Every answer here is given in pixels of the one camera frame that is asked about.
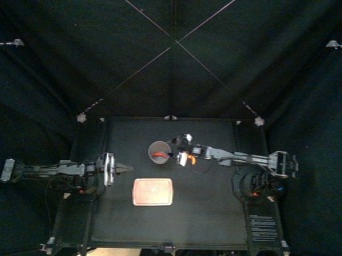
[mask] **cable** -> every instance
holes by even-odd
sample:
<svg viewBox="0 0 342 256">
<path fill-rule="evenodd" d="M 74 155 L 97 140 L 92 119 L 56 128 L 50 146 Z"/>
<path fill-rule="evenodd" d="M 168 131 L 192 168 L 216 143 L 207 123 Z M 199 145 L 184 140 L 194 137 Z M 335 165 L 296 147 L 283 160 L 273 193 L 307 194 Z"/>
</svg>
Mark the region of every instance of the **cable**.
<svg viewBox="0 0 342 256">
<path fill-rule="evenodd" d="M 49 212 L 49 206 L 48 206 L 48 188 L 49 188 L 49 184 L 50 184 L 50 180 L 48 179 L 48 183 L 46 183 L 46 187 L 45 187 L 45 207 L 46 207 L 46 214 L 48 214 L 48 233 L 49 233 L 49 237 L 52 236 L 52 218 L 50 218 L 50 212 Z"/>
</svg>

